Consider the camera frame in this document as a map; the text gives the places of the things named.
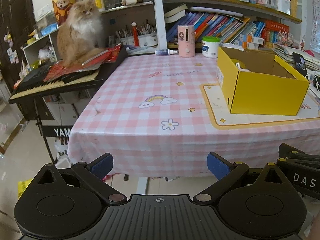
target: rainbow print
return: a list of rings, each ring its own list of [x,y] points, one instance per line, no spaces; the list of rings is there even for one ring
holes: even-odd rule
[[[165,98],[167,98],[167,97],[162,96],[162,95],[156,95],[156,96],[151,96],[151,97],[147,98],[145,102],[152,102],[153,100],[156,100],[156,99],[159,99],[162,101]]]

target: pink checkered tablecloth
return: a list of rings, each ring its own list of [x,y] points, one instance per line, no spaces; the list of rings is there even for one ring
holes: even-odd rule
[[[216,60],[197,54],[127,58],[92,98],[73,126],[73,163],[113,155],[111,174],[139,177],[207,176],[216,152],[230,162],[262,167],[287,143],[310,154],[320,149],[320,121],[217,129],[200,85],[217,83]]]

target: white jar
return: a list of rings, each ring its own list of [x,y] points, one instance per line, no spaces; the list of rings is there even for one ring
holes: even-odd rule
[[[95,0],[96,6],[98,7],[99,11],[105,11],[104,1],[103,0]]]
[[[204,36],[202,38],[202,55],[210,58],[218,57],[220,38]]]

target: yellow box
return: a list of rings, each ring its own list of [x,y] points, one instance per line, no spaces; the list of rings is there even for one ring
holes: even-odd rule
[[[241,71],[231,59],[244,63]],[[274,53],[219,48],[219,83],[231,114],[297,115],[309,81]]]

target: pink container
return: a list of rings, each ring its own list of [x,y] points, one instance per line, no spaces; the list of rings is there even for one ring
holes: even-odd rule
[[[178,45],[179,56],[194,57],[195,47],[195,28],[193,25],[178,25]]]

